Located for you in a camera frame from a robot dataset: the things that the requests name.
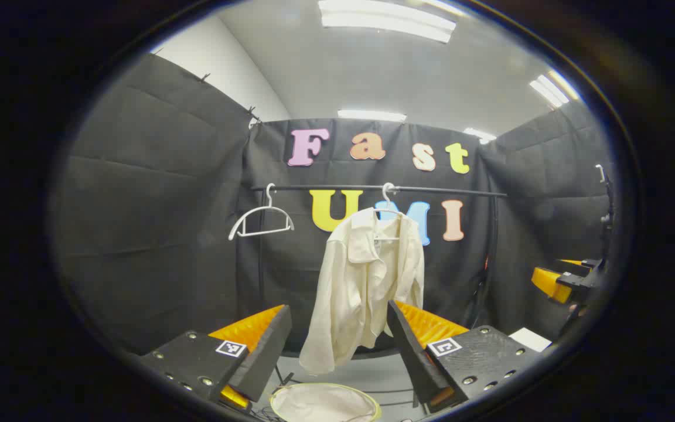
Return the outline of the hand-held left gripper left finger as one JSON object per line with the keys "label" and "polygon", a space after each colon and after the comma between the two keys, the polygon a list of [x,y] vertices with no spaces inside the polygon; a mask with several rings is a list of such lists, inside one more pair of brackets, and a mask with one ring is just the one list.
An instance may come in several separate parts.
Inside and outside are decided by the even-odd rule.
{"label": "hand-held left gripper left finger", "polygon": [[138,360],[202,400],[249,411],[262,396],[291,328],[289,305],[276,305],[209,334],[187,331]]}

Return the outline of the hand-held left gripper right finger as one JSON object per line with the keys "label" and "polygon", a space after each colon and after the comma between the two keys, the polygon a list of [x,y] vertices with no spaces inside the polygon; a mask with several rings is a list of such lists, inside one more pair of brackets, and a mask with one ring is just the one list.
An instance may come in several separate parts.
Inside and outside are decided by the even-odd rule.
{"label": "hand-held left gripper right finger", "polygon": [[387,325],[415,395],[431,412],[490,395],[540,359],[491,326],[467,329],[398,300],[387,305]]}

